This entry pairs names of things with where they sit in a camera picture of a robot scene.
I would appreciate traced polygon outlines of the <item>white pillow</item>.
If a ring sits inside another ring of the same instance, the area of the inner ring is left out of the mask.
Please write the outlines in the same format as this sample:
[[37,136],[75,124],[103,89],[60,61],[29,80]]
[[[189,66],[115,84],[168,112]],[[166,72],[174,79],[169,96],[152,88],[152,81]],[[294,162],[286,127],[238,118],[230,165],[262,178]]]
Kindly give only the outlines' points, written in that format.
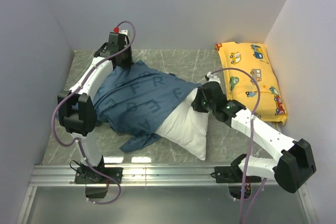
[[197,112],[192,108],[197,89],[170,113],[157,128],[156,134],[176,143],[199,160],[206,160],[208,113]]

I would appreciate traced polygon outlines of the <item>blue cartoon mouse pillowcase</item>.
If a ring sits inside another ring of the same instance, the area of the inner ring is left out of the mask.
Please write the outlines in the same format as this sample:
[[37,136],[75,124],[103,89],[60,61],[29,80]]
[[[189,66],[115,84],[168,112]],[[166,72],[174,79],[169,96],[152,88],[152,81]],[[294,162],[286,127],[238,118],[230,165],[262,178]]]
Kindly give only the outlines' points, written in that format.
[[93,99],[99,122],[131,138],[120,150],[141,150],[160,136],[157,129],[200,84],[152,69],[142,60],[130,69],[116,67],[103,81]]

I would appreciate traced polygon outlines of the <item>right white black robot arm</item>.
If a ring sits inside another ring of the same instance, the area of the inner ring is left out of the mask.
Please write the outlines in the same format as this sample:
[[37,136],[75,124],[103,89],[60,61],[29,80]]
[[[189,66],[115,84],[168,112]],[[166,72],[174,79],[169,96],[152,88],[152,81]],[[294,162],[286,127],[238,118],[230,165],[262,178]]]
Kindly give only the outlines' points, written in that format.
[[210,112],[216,120],[225,123],[262,147],[271,157],[239,155],[230,167],[217,166],[212,173],[217,183],[260,182],[273,179],[289,193],[295,193],[316,171],[311,145],[288,137],[252,114],[236,100],[227,100],[218,82],[210,81],[197,89],[192,108]]

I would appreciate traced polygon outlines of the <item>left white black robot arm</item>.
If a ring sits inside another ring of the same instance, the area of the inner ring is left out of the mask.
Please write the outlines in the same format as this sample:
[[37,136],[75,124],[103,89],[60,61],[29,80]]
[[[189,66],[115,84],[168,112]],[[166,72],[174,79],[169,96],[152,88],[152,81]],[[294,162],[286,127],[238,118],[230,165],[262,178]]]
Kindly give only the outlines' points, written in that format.
[[97,184],[108,180],[104,160],[97,147],[97,115],[93,99],[104,79],[116,68],[117,57],[132,58],[128,30],[115,28],[109,39],[93,55],[89,68],[69,90],[58,94],[58,121],[73,138],[81,161],[76,170],[77,184]]

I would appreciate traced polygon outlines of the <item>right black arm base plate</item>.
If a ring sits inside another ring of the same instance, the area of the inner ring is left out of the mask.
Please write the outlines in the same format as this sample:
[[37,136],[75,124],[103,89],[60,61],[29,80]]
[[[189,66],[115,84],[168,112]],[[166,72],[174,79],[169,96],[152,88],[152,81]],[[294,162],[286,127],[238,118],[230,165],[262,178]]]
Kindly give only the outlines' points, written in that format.
[[[239,168],[232,166],[216,166],[210,176],[215,179],[217,184],[228,184],[228,191],[234,200],[241,199],[241,184],[243,172]],[[262,179],[258,176],[246,176],[244,199],[252,195],[252,183],[261,183]]]

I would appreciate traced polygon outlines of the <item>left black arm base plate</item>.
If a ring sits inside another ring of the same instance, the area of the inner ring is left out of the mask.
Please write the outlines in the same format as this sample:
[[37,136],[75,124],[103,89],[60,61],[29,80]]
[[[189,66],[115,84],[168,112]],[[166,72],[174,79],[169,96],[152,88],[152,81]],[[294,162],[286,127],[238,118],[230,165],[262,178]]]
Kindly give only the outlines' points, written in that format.
[[74,184],[85,186],[85,196],[88,199],[104,199],[110,185],[121,183],[123,168],[97,168],[99,173],[93,171],[89,166],[79,167],[76,171]]

